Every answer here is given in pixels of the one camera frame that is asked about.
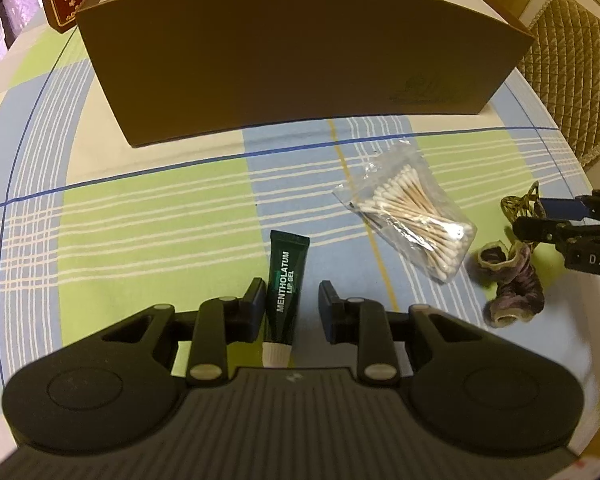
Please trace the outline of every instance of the brown cardboard box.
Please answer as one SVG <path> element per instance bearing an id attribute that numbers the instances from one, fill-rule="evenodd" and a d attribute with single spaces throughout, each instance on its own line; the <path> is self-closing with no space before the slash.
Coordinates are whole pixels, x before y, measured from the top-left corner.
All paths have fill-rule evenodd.
<path id="1" fill-rule="evenodd" d="M 312 118 L 480 112 L 532 43 L 489 0 L 84 0 L 132 146 Z"/>

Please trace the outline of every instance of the plaid tablecloth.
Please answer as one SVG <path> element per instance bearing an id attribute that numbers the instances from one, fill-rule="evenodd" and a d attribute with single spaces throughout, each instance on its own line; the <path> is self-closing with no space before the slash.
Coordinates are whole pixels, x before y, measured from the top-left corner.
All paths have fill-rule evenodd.
<path id="1" fill-rule="evenodd" d="M 430 303 L 484 327 L 494 290 L 465 269 L 438 285 L 331 191 L 400 138 L 415 143 L 478 226 L 474 249 L 506 240 L 500 198 L 534 180 L 545 196 L 590 191 L 552 118 L 518 71 L 478 116 L 385 116 L 275 124 L 132 149 L 78 31 L 38 16 L 0 67 L 0 393 L 25 364 L 154 303 L 196 309 L 267 276 L 269 230 L 311 237 L 294 345 L 297 366 L 351 365 L 330 347 L 317 285 L 389 309 Z M 147 60 L 138 70 L 160 70 Z M 551 246 L 534 254 L 546 293 L 531 323 L 497 333 L 564 364 L 586 410 L 571 443 L 600 424 L 600 277 L 566 271 Z M 258 365 L 257 344 L 234 344 Z M 408 368 L 404 350 L 402 359 Z M 14 443 L 0 411 L 0 459 Z"/>

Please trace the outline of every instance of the plastic bag of cotton swabs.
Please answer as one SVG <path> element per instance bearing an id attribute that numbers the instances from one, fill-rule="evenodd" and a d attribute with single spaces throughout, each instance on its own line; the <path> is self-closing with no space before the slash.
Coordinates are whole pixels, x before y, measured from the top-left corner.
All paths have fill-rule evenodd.
<path id="1" fill-rule="evenodd" d="M 475 238 L 475 225 L 406 140 L 376 156 L 334 194 L 397 251 L 441 282 L 458 272 Z"/>

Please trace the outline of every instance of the chair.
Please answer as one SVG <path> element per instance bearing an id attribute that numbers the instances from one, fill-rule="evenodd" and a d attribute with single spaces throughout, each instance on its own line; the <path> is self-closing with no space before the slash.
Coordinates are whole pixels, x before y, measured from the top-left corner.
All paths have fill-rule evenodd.
<path id="1" fill-rule="evenodd" d="M 575 0 L 548 0 L 518 69 L 583 168 L 600 158 L 600 19 Z"/>

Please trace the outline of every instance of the lip gel tube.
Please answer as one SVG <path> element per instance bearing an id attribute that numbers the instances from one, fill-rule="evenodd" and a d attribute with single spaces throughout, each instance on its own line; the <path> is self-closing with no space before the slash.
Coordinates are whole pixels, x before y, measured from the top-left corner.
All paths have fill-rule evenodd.
<path id="1" fill-rule="evenodd" d="M 286 368 L 289 364 L 309 241 L 306 236 L 271 231 L 262 344 L 262 366 L 265 368 Z"/>

